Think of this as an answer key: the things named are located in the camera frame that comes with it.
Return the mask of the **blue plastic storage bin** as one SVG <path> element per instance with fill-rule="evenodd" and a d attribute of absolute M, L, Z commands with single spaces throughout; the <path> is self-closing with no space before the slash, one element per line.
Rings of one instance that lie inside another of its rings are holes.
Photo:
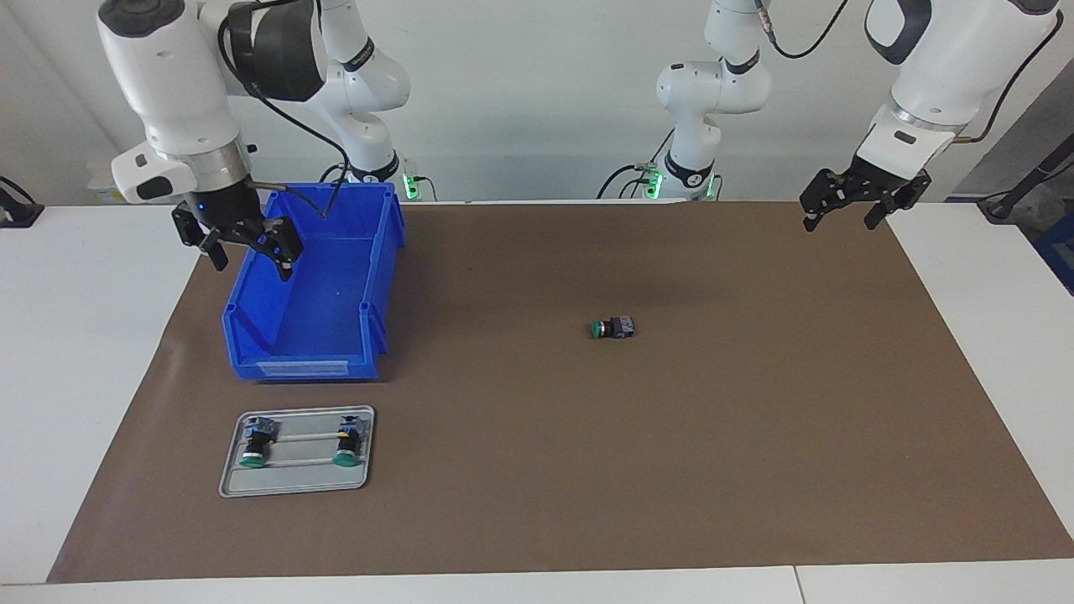
<path fill-rule="evenodd" d="M 304 251 L 291 279 L 247 253 L 222 313 L 224 348 L 245 382 L 371 382 L 405 221 L 388 183 L 292 184 L 268 196 Z"/>

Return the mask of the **green push button, yellow label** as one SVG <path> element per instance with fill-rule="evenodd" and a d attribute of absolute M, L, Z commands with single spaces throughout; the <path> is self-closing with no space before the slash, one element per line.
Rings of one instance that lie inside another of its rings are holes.
<path fill-rule="evenodd" d="M 336 432 L 337 447 L 332 463 L 340 468 L 360 466 L 360 450 L 363 437 L 363 422 L 359 416 L 344 416 Z"/>

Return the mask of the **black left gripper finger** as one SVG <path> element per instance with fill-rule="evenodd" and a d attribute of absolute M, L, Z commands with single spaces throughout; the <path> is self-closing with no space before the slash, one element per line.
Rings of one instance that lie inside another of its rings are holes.
<path fill-rule="evenodd" d="M 854 179 L 851 175 L 836 173 L 832 169 L 821 169 L 799 195 L 806 231 L 814 231 L 821 226 L 824 216 L 854 203 L 852 185 Z"/>
<path fill-rule="evenodd" d="M 875 230 L 896 211 L 912 208 L 921 195 L 925 195 L 931 182 L 929 173 L 921 169 L 913 179 L 901 185 L 874 186 L 875 203 L 863 217 L 863 226 L 869 230 Z"/>

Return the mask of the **brown table mat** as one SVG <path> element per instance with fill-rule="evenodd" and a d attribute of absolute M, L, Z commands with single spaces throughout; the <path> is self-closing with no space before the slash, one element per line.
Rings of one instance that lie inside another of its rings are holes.
<path fill-rule="evenodd" d="M 195 264 L 50 583 L 1074 558 L 896 222 L 404 215 L 376 382 L 242 382 Z M 357 405 L 360 488 L 219 497 L 242 414 Z"/>

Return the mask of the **black stand pole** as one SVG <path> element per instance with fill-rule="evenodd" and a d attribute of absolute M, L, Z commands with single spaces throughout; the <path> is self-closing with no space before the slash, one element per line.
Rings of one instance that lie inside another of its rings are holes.
<path fill-rule="evenodd" d="M 1074 167 L 1074 131 L 1049 154 L 1024 179 L 1013 188 L 1000 191 L 998 195 L 986 195 L 978 200 L 977 206 L 983 216 L 990 222 L 1006 222 L 1015 207 L 1024 198 L 1040 184 L 1063 175 Z"/>

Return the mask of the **black clamp mount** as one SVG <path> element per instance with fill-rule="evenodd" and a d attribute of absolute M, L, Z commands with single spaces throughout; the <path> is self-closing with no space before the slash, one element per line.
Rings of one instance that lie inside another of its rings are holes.
<path fill-rule="evenodd" d="M 0 175 L 0 229 L 30 228 L 44 210 L 14 179 Z"/>

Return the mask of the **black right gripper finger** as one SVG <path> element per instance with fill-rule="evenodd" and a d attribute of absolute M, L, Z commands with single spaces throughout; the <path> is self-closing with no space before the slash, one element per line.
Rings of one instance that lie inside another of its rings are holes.
<path fill-rule="evenodd" d="M 272 261 L 281 282 L 288 282 L 293 276 L 293 264 L 303 253 L 295 224 L 287 216 L 264 219 L 261 222 L 261 236 L 253 238 L 248 246 L 252 251 Z"/>
<path fill-rule="evenodd" d="M 220 232 L 216 228 L 204 231 L 188 206 L 174 207 L 172 219 L 182 244 L 198 249 L 217 272 L 223 272 L 229 259 L 220 243 Z"/>

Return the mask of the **blue crate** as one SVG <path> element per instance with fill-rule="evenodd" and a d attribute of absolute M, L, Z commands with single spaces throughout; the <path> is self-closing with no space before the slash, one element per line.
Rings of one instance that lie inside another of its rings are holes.
<path fill-rule="evenodd" d="M 1044 263 L 1074 297 L 1074 211 L 1066 213 L 1033 243 Z"/>

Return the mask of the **silver metal tray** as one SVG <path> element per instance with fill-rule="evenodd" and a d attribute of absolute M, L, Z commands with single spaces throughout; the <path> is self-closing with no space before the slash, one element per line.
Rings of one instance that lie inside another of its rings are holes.
<path fill-rule="evenodd" d="M 337 427 L 342 417 L 352 415 L 362 421 L 362 462 L 357 468 L 335 466 L 332 457 L 337 447 Z M 265 468 L 245 469 L 238 465 L 244 450 L 242 433 L 245 421 L 256 416 L 279 421 L 279 436 L 268 447 Z M 284 497 L 360 488 L 368 479 L 375 421 L 376 409 L 369 405 L 244 413 L 232 432 L 218 486 L 219 497 Z"/>

